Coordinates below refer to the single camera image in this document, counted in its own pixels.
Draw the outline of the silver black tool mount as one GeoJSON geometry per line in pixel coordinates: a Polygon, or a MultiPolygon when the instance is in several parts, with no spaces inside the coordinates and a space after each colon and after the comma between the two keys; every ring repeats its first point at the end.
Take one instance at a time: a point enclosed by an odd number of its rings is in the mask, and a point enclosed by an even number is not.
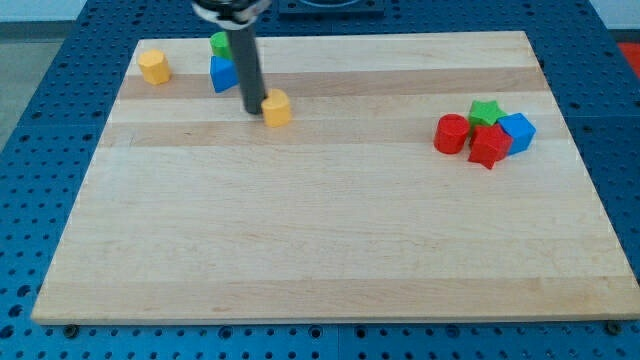
{"type": "Polygon", "coordinates": [[[267,10],[271,0],[192,0],[195,13],[217,24],[251,24],[267,10]]]}

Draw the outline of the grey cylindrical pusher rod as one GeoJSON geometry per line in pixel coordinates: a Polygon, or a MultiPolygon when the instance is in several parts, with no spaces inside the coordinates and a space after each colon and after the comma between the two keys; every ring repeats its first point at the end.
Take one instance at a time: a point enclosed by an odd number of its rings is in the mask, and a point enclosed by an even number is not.
{"type": "Polygon", "coordinates": [[[262,113],[266,87],[253,25],[227,31],[231,55],[236,68],[243,106],[247,113],[262,113]]]}

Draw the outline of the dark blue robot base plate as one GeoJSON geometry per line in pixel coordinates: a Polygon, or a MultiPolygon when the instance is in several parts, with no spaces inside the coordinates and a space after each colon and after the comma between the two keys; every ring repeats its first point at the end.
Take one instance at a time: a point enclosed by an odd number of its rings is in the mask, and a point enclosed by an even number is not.
{"type": "Polygon", "coordinates": [[[386,0],[275,0],[279,15],[380,15],[386,0]]]}

